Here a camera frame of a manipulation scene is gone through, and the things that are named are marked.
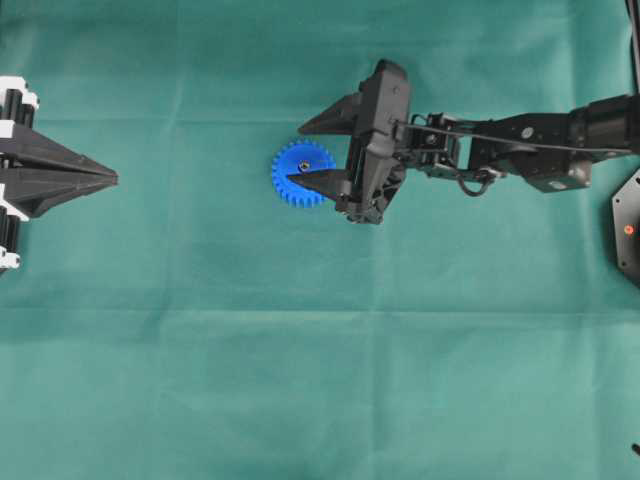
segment blue gear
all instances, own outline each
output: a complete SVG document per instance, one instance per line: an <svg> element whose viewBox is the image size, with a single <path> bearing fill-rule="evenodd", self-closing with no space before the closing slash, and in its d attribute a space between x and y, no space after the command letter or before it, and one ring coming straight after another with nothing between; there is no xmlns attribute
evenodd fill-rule
<svg viewBox="0 0 640 480"><path fill-rule="evenodd" d="M336 168L336 162L326 148L311 140L297 140L282 148L273 159L271 181L276 192L289 205L315 207L326 198L296 185L287 176L332 168Z"/></svg>

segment black wire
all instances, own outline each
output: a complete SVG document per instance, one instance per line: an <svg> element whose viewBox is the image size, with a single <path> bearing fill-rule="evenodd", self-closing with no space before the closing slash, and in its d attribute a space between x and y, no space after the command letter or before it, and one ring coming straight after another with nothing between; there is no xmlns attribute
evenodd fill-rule
<svg viewBox="0 0 640 480"><path fill-rule="evenodd" d="M439 133L442 135L470 137L470 138L477 138L479 140L487 140L489 142L507 143L511 145L521 145L524 147L542 148L547 150L563 150L563 151L569 151L569 152L584 152L584 153L619 153L622 155L630 155L633 153L631 150L621 149L621 148L584 148L584 147L569 147L567 145L547 145L544 143L527 143L527 142L522 142L520 140L511 140L508 138L501 138L501 137L491 137L489 135L482 135L479 133L460 132L457 130L447 130L444 128L428 127L428 126L415 125L410 123L404 123L403 125L407 125L411 128L415 128L416 130L424 130L426 132Z"/></svg>
<svg viewBox="0 0 640 480"><path fill-rule="evenodd" d="M456 177L456 180L458 181L458 185L460 185L462 191L470 197L480 197L484 195L485 193L487 193L487 190L489 190L489 187L493 184L492 180L487 180L486 182L482 183L482 187L480 188L480 190L473 191L470 190L469 187L467 187L466 183L464 183L464 178L462 178L462 175L458 175Z"/></svg>

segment robotic arm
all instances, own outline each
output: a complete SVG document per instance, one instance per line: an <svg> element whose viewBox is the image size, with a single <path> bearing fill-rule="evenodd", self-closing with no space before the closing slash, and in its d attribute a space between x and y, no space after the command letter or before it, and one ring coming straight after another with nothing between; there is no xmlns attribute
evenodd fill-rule
<svg viewBox="0 0 640 480"><path fill-rule="evenodd" d="M593 164L640 153L638 95L594 102L568 114L466 121L445 114L409 119L410 93L402 67L381 60L358 92L299 129L351 136L345 169L291 175L290 180L334 200L351 222L380 224L407 169L455 181L474 197L508 174L552 193L589 187ZM466 168L459 166L462 137L472 139Z"/></svg>
<svg viewBox="0 0 640 480"><path fill-rule="evenodd" d="M22 77L0 77L0 275L20 267L20 225L117 185L118 175L33 130L39 102Z"/></svg>

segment mounting plate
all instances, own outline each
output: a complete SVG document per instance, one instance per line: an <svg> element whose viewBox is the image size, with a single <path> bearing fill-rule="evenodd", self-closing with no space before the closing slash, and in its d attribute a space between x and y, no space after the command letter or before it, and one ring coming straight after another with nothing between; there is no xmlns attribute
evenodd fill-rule
<svg viewBox="0 0 640 480"><path fill-rule="evenodd" d="M613 196L618 268L640 287L640 170Z"/></svg>

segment green cloth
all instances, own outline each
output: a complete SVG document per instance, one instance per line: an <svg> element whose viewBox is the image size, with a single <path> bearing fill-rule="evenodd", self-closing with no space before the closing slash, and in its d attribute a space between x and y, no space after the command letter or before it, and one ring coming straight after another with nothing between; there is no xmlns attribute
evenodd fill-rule
<svg viewBox="0 0 640 480"><path fill-rule="evenodd" d="M379 58L412 111L499 118L631 92L629 38L622 0L3 1L0 73L121 185L1 280L0 478L638 478L637 158L476 200L410 172L381 227L269 175Z"/></svg>

